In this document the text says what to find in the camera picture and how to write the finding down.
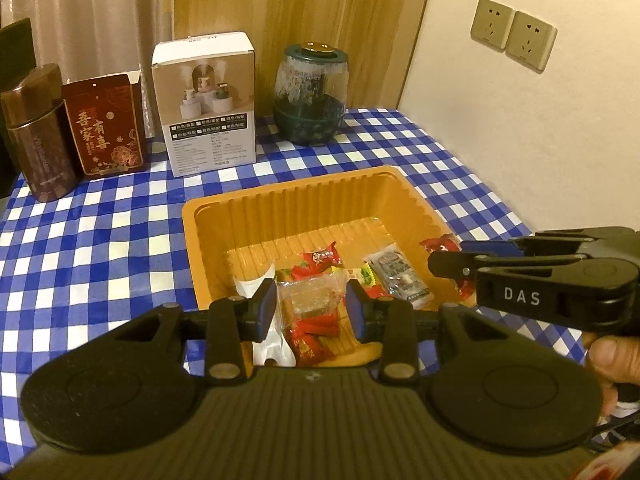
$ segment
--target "wall socket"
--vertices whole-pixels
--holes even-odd
[[[491,0],[478,0],[471,37],[504,49],[511,30],[514,10]]]
[[[516,12],[507,41],[507,54],[542,72],[558,30],[524,12]]]

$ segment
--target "red box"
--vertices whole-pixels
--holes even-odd
[[[88,178],[144,168],[140,71],[69,83],[62,87],[62,97]]]

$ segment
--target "white product box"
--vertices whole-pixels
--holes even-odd
[[[174,176],[255,162],[254,48],[244,32],[159,43],[152,72]]]

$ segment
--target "blue and white checkered tablecloth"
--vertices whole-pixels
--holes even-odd
[[[394,110],[352,110],[335,142],[299,148],[259,120],[258,162],[172,177],[164,143],[142,173],[83,182],[38,203],[20,178],[0,232],[0,469],[34,447],[18,395],[37,367],[165,301],[196,308],[180,212],[191,198],[327,173],[397,166],[463,239],[528,234],[520,219],[455,156]],[[579,332],[481,309],[576,360]],[[420,346],[427,370],[433,344]],[[202,373],[204,346],[185,367]]]

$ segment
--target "white wall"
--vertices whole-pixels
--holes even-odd
[[[558,28],[542,74],[428,0],[400,109],[532,229],[640,230],[640,0],[495,0]]]

